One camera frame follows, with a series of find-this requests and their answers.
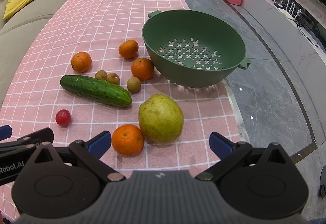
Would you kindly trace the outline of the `yellow-green pear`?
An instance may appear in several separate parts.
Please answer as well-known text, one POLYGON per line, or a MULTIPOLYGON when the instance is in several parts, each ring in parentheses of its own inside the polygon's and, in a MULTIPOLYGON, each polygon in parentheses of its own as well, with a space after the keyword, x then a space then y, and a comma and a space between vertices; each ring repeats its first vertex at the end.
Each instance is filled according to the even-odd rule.
POLYGON ((178 139, 183 129, 183 112, 170 97, 156 94, 138 110, 139 127, 150 141, 164 144, 178 139))

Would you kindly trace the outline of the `white marble tv bench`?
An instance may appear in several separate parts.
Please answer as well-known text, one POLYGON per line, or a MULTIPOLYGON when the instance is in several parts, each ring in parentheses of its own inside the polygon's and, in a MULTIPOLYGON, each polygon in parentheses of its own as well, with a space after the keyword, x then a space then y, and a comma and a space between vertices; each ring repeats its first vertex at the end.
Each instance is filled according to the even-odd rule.
POLYGON ((283 50, 297 70, 311 97, 325 101, 325 53, 308 39, 309 34, 271 0, 243 0, 241 6, 248 12, 283 50))

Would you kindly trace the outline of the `beige sofa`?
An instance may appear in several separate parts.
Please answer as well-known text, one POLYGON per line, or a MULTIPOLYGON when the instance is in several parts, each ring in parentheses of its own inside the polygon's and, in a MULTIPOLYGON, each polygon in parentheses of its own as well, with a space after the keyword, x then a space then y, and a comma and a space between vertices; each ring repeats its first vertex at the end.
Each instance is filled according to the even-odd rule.
POLYGON ((1 103, 32 42, 66 1, 34 0, 10 19, 1 19, 1 103))

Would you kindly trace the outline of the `pink checkered tablecloth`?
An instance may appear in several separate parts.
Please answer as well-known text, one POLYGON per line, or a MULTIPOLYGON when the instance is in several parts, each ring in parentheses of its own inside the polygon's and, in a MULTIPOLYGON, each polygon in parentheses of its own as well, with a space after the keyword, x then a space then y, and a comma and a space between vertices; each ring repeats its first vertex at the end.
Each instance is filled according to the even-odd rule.
POLYGON ((184 126, 178 140, 169 145, 147 142, 135 157, 124 157, 110 149, 102 161, 125 176, 136 169, 187 169, 196 175, 213 165, 218 158, 209 147, 211 132, 233 142, 240 139, 223 83, 185 89, 155 73, 142 83, 128 108, 76 97, 60 86, 62 76, 73 74, 71 58, 81 51, 92 59, 88 76, 99 70, 114 72, 125 86, 132 76, 132 62, 119 55, 119 46, 133 39, 139 44, 139 57, 147 57, 141 30, 148 14, 186 8, 185 0, 67 0, 20 63, 1 108, 1 124, 11 126, 14 138, 49 127, 54 132, 54 145, 66 146, 78 139, 87 141, 105 130, 114 132, 124 124, 137 125, 139 106, 151 96, 163 94, 183 111, 184 126), (62 109, 71 115, 66 127, 55 121, 62 109))

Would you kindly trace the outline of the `red cherry tomato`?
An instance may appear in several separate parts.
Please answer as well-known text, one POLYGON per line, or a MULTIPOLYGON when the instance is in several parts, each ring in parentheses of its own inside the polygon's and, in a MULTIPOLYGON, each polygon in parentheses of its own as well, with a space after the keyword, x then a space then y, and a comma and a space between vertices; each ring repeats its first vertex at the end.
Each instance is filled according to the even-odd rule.
POLYGON ((70 112, 66 109, 62 109, 57 112, 55 116, 56 123, 61 127, 66 127, 71 122, 71 115, 70 112))

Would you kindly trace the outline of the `green cucumber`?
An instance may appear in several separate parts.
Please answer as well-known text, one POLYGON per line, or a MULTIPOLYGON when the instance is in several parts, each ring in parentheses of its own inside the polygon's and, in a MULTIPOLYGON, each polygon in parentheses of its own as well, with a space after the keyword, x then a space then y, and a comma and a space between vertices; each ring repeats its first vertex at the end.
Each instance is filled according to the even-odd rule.
POLYGON ((130 93, 114 83, 83 75, 65 75, 60 85, 73 95, 91 99, 114 107, 128 107, 132 103, 130 93))

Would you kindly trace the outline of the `white wifi router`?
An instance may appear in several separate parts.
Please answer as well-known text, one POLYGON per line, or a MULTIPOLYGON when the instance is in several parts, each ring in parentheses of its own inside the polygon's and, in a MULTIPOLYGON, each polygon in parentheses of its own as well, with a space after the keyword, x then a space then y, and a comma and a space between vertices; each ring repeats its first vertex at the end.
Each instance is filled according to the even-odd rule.
POLYGON ((302 13, 302 8, 296 5, 295 2, 291 2, 290 4, 287 4, 284 9, 279 9, 279 11, 289 20, 294 21, 302 13))

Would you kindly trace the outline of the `green plastic colander bowl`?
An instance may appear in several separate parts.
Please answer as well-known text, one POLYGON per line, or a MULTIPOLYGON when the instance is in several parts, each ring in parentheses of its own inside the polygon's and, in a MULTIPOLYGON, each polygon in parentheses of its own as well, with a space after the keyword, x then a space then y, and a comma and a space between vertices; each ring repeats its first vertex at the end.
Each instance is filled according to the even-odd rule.
POLYGON ((215 85, 250 59, 239 33, 223 20, 194 10, 154 11, 142 37, 162 76, 184 87, 215 85))

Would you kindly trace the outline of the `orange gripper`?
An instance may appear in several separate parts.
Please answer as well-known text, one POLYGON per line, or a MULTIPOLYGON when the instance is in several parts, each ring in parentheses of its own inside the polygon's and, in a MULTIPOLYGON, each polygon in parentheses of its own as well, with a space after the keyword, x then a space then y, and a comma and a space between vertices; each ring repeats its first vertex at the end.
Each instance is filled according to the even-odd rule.
POLYGON ((144 147, 143 133, 133 124, 122 125, 112 135, 112 146, 120 155, 138 155, 144 147))

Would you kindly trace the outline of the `orange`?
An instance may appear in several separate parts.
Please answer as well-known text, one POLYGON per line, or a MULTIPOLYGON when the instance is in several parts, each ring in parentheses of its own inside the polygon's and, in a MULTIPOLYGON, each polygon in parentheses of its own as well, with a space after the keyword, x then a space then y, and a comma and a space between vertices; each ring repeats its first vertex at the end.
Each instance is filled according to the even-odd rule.
POLYGON ((71 59, 71 67, 77 73, 84 73, 92 65, 91 56, 86 52, 76 53, 71 59))
POLYGON ((137 58, 132 62, 131 72, 133 76, 141 81, 148 80, 154 74, 154 65, 150 59, 137 58))
POLYGON ((125 59, 132 59, 137 55, 138 50, 139 44, 137 43, 137 41, 130 39, 119 46, 118 52, 121 57, 125 59))

